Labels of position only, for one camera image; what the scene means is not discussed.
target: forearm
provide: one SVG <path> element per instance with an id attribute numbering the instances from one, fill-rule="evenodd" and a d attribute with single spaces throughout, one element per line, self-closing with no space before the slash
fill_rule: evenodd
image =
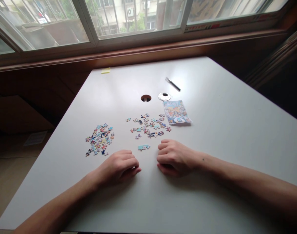
<path id="1" fill-rule="evenodd" d="M 197 157 L 197 169 L 210 173 L 260 209 L 297 225 L 297 186 L 210 155 Z"/>
<path id="2" fill-rule="evenodd" d="M 87 196 L 97 190 L 89 174 L 77 184 L 41 207 L 14 233 L 60 233 L 81 207 Z"/>

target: hand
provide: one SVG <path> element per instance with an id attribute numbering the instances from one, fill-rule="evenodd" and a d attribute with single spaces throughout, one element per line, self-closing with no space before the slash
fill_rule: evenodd
<path id="1" fill-rule="evenodd" d="M 124 182 L 141 171 L 139 161 L 131 150 L 120 150 L 108 157 L 97 169 L 89 173 L 96 187 Z"/>
<path id="2" fill-rule="evenodd" d="M 191 173 L 196 169 L 198 161 L 201 158 L 199 154 L 204 154 L 192 150 L 175 140 L 167 139 L 161 141 L 158 149 L 158 168 L 165 175 L 175 177 L 181 177 Z"/>

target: floor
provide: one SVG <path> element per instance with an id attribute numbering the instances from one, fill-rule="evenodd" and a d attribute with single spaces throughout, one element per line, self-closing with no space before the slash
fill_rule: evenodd
<path id="1" fill-rule="evenodd" d="M 25 176 L 44 148 L 51 133 L 41 144 L 23 146 L 29 134 L 0 137 L 0 217 Z M 11 233 L 0 230 L 0 234 Z"/>

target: pen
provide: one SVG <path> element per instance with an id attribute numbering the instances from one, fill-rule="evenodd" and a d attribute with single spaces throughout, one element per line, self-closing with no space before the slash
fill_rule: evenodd
<path id="1" fill-rule="evenodd" d="M 172 84 L 179 92 L 181 91 L 181 89 L 178 87 L 178 86 L 176 86 L 168 77 L 166 77 L 166 80 L 170 83 L 170 84 Z"/>

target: white table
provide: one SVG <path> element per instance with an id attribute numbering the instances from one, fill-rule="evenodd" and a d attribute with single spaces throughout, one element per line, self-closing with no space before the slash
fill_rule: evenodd
<path id="1" fill-rule="evenodd" d="M 181 88 L 178 92 L 168 76 Z M 135 140 L 125 119 L 164 113 L 161 92 L 183 100 L 190 126 Z M 142 102 L 144 94 L 152 96 Z M 209 58 L 192 58 L 93 70 L 0 218 L 15 229 L 106 157 L 85 157 L 85 138 L 107 123 L 115 139 L 109 153 L 131 149 L 142 172 L 129 183 L 103 190 L 68 225 L 68 231 L 122 233 L 267 233 L 277 227 L 221 185 L 199 175 L 165 177 L 156 167 L 164 138 L 297 185 L 297 120 Z M 137 150 L 149 144 L 151 149 Z"/>

